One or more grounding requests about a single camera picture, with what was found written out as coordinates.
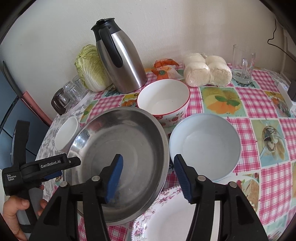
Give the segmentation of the floral white plate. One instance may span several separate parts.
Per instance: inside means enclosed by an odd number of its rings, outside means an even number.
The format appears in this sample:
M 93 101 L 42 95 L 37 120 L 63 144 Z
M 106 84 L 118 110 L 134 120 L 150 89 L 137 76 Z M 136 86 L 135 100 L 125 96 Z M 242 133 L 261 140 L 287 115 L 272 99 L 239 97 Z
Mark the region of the floral white plate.
M 181 187 L 162 191 L 133 223 L 132 240 L 186 240 L 195 205 L 184 198 Z

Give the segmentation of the white bowl strawberry pattern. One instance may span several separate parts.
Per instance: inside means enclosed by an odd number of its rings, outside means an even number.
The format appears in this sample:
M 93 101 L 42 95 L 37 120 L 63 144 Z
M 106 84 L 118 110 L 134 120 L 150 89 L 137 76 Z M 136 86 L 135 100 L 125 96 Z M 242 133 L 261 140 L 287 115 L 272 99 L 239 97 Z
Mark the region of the white bowl strawberry pattern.
M 152 114 L 163 127 L 175 126 L 185 118 L 191 92 L 175 79 L 162 79 L 147 85 L 137 97 L 137 106 Z

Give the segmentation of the upturned drinking glass front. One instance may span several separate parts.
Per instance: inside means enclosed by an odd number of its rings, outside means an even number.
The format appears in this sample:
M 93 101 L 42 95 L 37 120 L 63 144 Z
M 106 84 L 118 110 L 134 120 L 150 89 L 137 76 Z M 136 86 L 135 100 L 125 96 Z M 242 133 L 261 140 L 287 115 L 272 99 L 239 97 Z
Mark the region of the upturned drinking glass front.
M 84 91 L 76 85 L 70 85 L 68 87 L 68 93 L 74 102 L 80 102 L 85 96 Z

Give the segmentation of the light blue bowl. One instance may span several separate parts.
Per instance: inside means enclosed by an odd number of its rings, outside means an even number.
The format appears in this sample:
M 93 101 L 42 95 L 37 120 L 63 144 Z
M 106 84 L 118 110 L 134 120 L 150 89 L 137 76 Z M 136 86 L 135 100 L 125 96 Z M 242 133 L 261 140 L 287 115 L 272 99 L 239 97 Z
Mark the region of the light blue bowl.
M 208 113 L 193 114 L 172 131 L 170 158 L 182 155 L 188 166 L 211 181 L 228 176 L 241 156 L 241 141 L 233 125 L 224 118 Z

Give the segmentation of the bag of white buns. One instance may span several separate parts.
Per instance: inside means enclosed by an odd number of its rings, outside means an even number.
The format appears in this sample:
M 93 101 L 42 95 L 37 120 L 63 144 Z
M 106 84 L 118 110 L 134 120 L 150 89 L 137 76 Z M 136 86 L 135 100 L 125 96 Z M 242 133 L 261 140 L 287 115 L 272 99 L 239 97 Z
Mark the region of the bag of white buns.
M 226 86 L 232 79 L 231 69 L 220 56 L 191 53 L 183 58 L 183 65 L 185 83 L 190 87 Z

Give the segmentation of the large steel basin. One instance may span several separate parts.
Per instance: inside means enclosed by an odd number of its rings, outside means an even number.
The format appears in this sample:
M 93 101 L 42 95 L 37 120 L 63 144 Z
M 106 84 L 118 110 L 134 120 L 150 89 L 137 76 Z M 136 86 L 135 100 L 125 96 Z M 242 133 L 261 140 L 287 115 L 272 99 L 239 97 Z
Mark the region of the large steel basin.
M 140 108 L 107 110 L 89 122 L 72 142 L 68 157 L 80 165 L 64 172 L 70 185 L 85 183 L 111 168 L 106 204 L 108 225 L 142 215 L 161 192 L 169 167 L 169 144 L 161 124 Z

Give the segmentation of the upturned drinking glass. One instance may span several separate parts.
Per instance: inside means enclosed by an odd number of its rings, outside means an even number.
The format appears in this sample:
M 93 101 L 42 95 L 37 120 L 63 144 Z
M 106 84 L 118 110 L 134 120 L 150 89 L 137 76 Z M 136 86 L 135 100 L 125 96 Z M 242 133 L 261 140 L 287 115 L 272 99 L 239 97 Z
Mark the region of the upturned drinking glass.
M 64 86 L 63 89 L 65 92 L 70 92 L 74 87 L 74 83 L 72 81 L 68 81 Z
M 87 92 L 87 89 L 82 83 L 82 80 L 80 79 L 79 75 L 76 75 L 73 79 L 72 82 L 80 89 L 81 92 L 85 93 Z
M 68 87 L 68 93 L 74 102 L 80 102 L 85 96 L 84 91 L 76 85 L 70 85 Z

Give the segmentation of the floral grey white cloth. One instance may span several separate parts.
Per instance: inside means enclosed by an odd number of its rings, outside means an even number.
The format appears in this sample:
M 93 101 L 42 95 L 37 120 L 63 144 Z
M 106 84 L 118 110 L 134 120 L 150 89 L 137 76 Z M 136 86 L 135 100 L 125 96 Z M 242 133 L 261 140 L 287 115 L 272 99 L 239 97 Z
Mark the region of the floral grey white cloth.
M 82 114 L 84 113 L 84 110 L 87 108 L 90 102 L 93 101 L 94 97 L 95 97 L 95 93 L 90 91 L 88 94 L 86 94 L 83 100 L 79 102 L 74 108 L 72 108 L 71 110 L 69 110 L 67 113 L 63 115 L 57 115 L 54 118 L 39 148 L 36 160 L 55 156 L 60 153 L 55 148 L 55 137 L 59 128 L 71 116 L 74 116 L 75 118 L 77 118 L 77 120 L 80 120 Z

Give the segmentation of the orange snack packet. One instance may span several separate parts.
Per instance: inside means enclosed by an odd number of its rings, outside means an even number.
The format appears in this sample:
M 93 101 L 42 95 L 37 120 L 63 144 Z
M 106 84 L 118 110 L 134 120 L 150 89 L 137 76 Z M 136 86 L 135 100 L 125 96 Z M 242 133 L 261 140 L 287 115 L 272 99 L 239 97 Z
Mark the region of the orange snack packet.
M 156 75 L 157 80 L 182 79 L 182 75 L 176 69 L 178 66 L 179 64 L 173 59 L 161 59 L 154 63 L 151 72 Z

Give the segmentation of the black power adapter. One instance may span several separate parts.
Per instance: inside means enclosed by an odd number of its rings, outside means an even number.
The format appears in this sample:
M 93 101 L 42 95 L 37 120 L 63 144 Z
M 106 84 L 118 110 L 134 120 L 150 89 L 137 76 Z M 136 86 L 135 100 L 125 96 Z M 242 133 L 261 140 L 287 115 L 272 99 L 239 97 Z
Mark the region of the black power adapter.
M 287 91 L 288 96 L 294 102 L 296 102 L 296 81 L 292 80 Z

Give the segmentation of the white power strip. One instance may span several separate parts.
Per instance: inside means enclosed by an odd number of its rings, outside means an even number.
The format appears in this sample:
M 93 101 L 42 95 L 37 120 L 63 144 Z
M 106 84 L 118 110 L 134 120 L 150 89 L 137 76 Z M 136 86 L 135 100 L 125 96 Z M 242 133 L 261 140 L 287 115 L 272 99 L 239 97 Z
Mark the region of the white power strip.
M 288 87 L 284 83 L 279 82 L 278 85 L 277 85 L 277 88 L 280 91 L 280 94 L 283 96 L 283 99 L 286 102 L 286 104 L 288 106 L 288 109 L 290 111 L 295 112 L 296 102 L 291 100 L 291 98 L 289 97 L 288 92 L 287 92 Z

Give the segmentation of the napa cabbage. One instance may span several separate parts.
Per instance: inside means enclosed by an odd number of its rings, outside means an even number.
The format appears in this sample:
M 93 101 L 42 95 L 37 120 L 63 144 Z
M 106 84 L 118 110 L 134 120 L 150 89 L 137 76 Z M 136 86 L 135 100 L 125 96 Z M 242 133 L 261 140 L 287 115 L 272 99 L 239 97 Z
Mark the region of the napa cabbage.
M 84 46 L 74 64 L 82 83 L 89 90 L 102 92 L 112 84 L 95 45 Z

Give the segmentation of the pink board by fridge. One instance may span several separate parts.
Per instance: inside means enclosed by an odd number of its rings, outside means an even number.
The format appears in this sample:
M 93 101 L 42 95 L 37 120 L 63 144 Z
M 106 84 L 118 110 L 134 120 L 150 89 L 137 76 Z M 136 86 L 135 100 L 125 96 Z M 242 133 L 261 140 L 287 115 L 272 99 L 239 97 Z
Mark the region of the pink board by fridge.
M 50 126 L 52 120 L 42 111 L 42 109 L 37 105 L 37 103 L 30 96 L 29 92 L 25 91 L 22 95 L 22 101 L 26 106 L 46 125 Z

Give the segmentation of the steel thermos jug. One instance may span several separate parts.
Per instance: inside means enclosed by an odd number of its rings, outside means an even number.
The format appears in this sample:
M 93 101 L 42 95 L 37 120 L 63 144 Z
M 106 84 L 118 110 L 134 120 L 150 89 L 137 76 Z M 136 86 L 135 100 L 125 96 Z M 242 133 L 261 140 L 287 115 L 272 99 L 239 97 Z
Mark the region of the steel thermos jug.
M 120 93 L 131 93 L 147 82 L 142 61 L 128 35 L 115 18 L 100 19 L 91 28 L 106 73 Z

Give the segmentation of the clear glass mug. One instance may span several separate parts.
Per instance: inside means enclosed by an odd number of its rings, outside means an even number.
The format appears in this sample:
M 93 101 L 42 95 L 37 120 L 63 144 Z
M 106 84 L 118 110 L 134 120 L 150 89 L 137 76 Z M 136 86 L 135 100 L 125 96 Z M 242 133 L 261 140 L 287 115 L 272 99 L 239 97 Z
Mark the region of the clear glass mug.
M 249 47 L 233 45 L 232 77 L 241 84 L 251 82 L 255 63 L 255 51 Z

